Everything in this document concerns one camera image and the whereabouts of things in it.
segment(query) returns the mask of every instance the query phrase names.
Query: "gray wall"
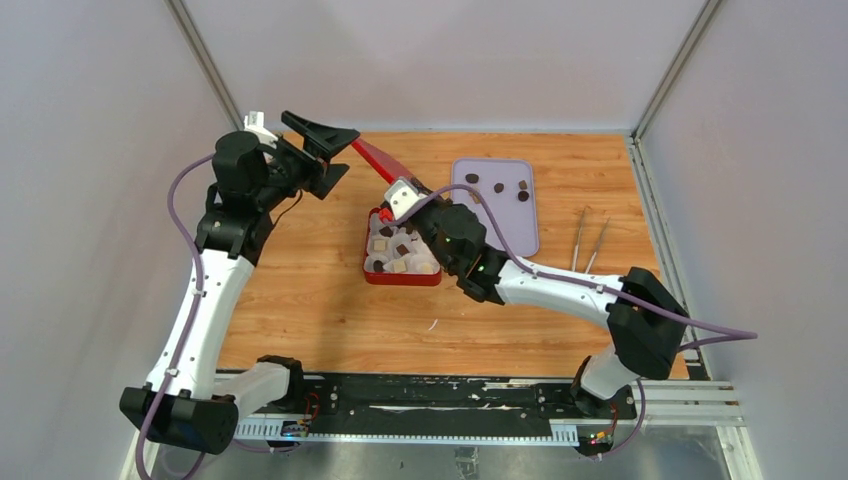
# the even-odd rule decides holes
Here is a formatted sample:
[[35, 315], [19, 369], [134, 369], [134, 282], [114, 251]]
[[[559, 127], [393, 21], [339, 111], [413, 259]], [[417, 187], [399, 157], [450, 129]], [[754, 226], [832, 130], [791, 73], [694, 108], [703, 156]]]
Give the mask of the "gray wall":
[[188, 274], [165, 194], [228, 125], [161, 1], [4, 3], [0, 65], [0, 477], [113, 480]]
[[645, 145], [765, 478], [844, 478], [848, 3], [725, 2]]
[[585, 130], [635, 127], [703, 2], [186, 3], [241, 109], [363, 130]]

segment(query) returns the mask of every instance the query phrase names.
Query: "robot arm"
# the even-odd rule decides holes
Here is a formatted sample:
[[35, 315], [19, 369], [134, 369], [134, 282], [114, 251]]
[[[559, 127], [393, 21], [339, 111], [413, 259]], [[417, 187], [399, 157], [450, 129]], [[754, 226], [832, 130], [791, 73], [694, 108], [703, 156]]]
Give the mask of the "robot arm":
[[383, 215], [408, 217], [406, 221], [418, 230], [445, 271], [457, 277], [457, 286], [466, 295], [478, 302], [535, 305], [563, 312], [610, 332], [612, 344], [586, 358], [572, 384], [571, 400], [586, 416], [605, 408], [605, 401], [639, 377], [668, 378], [685, 326], [638, 308], [604, 288], [687, 315], [653, 274], [634, 267], [625, 276], [588, 275], [511, 258], [485, 243], [486, 227], [465, 205], [435, 197], [409, 216], [412, 207], [430, 193], [414, 177], [400, 177], [385, 194]]
[[[148, 439], [217, 454], [233, 438], [239, 420], [260, 407], [286, 404], [303, 396], [303, 368], [291, 358], [265, 356], [250, 370], [214, 385], [218, 356], [230, 317], [274, 228], [270, 212], [298, 191], [323, 199], [347, 172], [330, 160], [359, 132], [319, 125], [283, 112], [283, 123], [300, 134], [303, 148], [264, 128], [259, 112], [245, 118], [245, 130], [227, 134], [215, 145], [206, 213], [197, 226], [204, 287], [192, 328], [185, 324], [196, 297], [197, 272], [190, 281], [171, 336], [142, 388], [127, 387], [120, 409], [141, 428], [164, 375], [172, 380], [156, 410]], [[184, 347], [175, 367], [172, 356]]]

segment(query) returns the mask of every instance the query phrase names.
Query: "metal tweezers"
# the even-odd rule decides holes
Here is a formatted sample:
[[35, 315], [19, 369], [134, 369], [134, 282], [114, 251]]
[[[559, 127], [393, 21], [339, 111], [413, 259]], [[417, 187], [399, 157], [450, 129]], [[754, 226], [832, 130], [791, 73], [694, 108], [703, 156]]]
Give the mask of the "metal tweezers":
[[[583, 207], [583, 212], [580, 214], [580, 222], [577, 224], [577, 238], [574, 240], [574, 254], [571, 256], [571, 271], [577, 271], [577, 255], [580, 252], [580, 237], [583, 235], [583, 224], [586, 219], [586, 209], [589, 207]], [[601, 229], [601, 234], [598, 236], [598, 242], [595, 244], [595, 250], [592, 252], [592, 256], [589, 258], [589, 265], [586, 266], [586, 270], [583, 273], [589, 273], [589, 270], [592, 268], [592, 264], [595, 263], [595, 257], [598, 256], [598, 251], [601, 249], [601, 244], [604, 241], [604, 234], [607, 233], [607, 226], [609, 226], [609, 221], [612, 217], [607, 217], [607, 221], [604, 222], [604, 227]]]

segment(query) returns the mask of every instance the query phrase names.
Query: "wooden surface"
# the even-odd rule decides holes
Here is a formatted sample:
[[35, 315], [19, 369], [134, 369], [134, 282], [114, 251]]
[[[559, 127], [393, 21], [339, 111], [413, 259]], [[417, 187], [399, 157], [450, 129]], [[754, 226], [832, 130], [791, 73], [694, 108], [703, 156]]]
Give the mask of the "wooden surface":
[[[614, 135], [369, 133], [363, 138], [430, 188], [446, 185], [458, 157], [520, 158], [533, 165], [541, 248], [532, 257], [568, 268], [588, 205], [578, 268], [612, 217], [593, 273], [658, 273], [627, 151]], [[306, 370], [573, 376], [609, 335], [587, 321], [536, 307], [479, 304], [444, 276], [438, 287], [365, 283], [368, 211], [386, 183], [353, 149], [350, 172], [323, 202], [312, 196], [283, 216], [241, 296], [221, 367], [295, 357]], [[434, 320], [438, 324], [428, 330]], [[685, 377], [679, 361], [673, 376]]]

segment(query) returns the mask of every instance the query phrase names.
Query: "purple tray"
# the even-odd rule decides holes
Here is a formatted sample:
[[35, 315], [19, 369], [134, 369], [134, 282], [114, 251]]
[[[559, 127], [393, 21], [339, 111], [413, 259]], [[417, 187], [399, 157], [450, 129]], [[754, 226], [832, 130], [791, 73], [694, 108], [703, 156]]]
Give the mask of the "purple tray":
[[[480, 177], [476, 184], [469, 184], [465, 175], [475, 173]], [[518, 200], [521, 189], [518, 182], [527, 182], [530, 198], [526, 202]], [[498, 221], [498, 226], [516, 255], [529, 257], [539, 251], [539, 226], [536, 223], [536, 190], [533, 185], [533, 168], [524, 160], [494, 158], [460, 158], [453, 162], [451, 183], [461, 183], [476, 187], [489, 204]], [[504, 190], [495, 193], [495, 184], [503, 183]], [[474, 203], [471, 194], [465, 190], [454, 190], [451, 198], [477, 214], [480, 222], [486, 226], [486, 242], [503, 249], [500, 240], [492, 229], [492, 222], [483, 210], [483, 206]]]

